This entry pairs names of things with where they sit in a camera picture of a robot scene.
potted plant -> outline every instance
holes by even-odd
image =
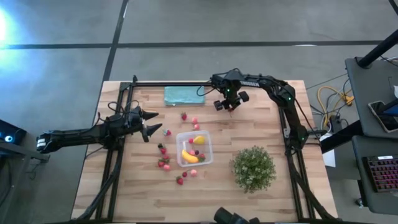
[[[275,165],[263,147],[253,146],[239,151],[232,163],[235,182],[244,193],[267,190],[276,179]]]

gray floor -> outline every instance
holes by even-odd
[[[0,44],[109,44],[121,3],[2,0],[0,25],[3,19],[6,28]],[[397,20],[386,0],[137,0],[129,2],[119,42],[381,40],[397,29]],[[110,80],[130,80],[134,74],[140,80],[206,80],[239,67],[305,80],[310,87],[344,74],[345,58],[373,47],[118,49]],[[42,131],[89,126],[108,55],[109,49],[1,50],[0,95],[5,97],[0,98],[0,118],[26,129],[24,144],[32,150]],[[396,55],[397,48],[385,54]],[[346,79],[325,85],[339,90]],[[308,97],[319,108],[318,87],[309,89]],[[325,90],[322,100],[329,94]],[[350,123],[358,118],[354,106],[341,114]],[[34,180],[26,178],[14,223],[68,220],[84,153],[84,146],[59,150],[37,169]],[[373,223],[396,219],[354,205],[359,196],[355,181],[330,180],[340,218]]]

teal towel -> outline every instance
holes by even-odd
[[[164,88],[164,104],[165,105],[181,105],[205,103],[204,96],[198,96],[197,90],[199,86],[167,86]],[[205,93],[205,88],[200,88],[200,95]]]

computer keyboard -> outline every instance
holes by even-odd
[[[398,155],[363,159],[375,192],[398,191]]]

wooden table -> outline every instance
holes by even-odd
[[[311,125],[315,126],[304,82],[296,80],[289,83],[295,88],[297,100]],[[98,111],[103,118],[113,113],[107,104],[117,100],[119,84],[105,82],[103,85],[98,103]],[[165,106],[164,87],[134,88],[132,98],[138,100],[144,110],[159,112],[158,117],[150,119],[147,124],[163,123],[163,128],[170,129],[172,135],[163,136],[160,130],[148,143],[143,142],[140,133],[127,136],[114,222],[213,222],[220,207],[247,219],[258,217],[262,222],[297,221],[277,105],[262,89],[243,89],[249,94],[250,101],[243,103],[230,116],[225,110],[215,110],[213,102],[222,99],[217,91],[206,95],[206,102],[201,106]],[[180,118],[182,111],[188,114],[186,121]],[[302,114],[298,113],[301,123],[307,125]],[[190,119],[193,116],[198,118],[201,129],[211,134],[214,161],[210,165],[195,167],[198,176],[188,178],[181,186],[175,182],[175,177],[184,170],[176,161],[175,136],[192,130]],[[160,157],[157,144],[160,142],[167,146],[171,155],[170,172],[157,167]],[[253,145],[263,146],[274,158],[277,179],[267,191],[244,194],[234,182],[229,162],[239,150]],[[89,146],[88,153],[98,147]],[[320,148],[307,145],[303,156],[311,190],[326,210],[337,217]],[[98,193],[105,158],[106,150],[101,150],[85,161],[72,217],[82,214]],[[300,198],[306,214],[302,192]]]

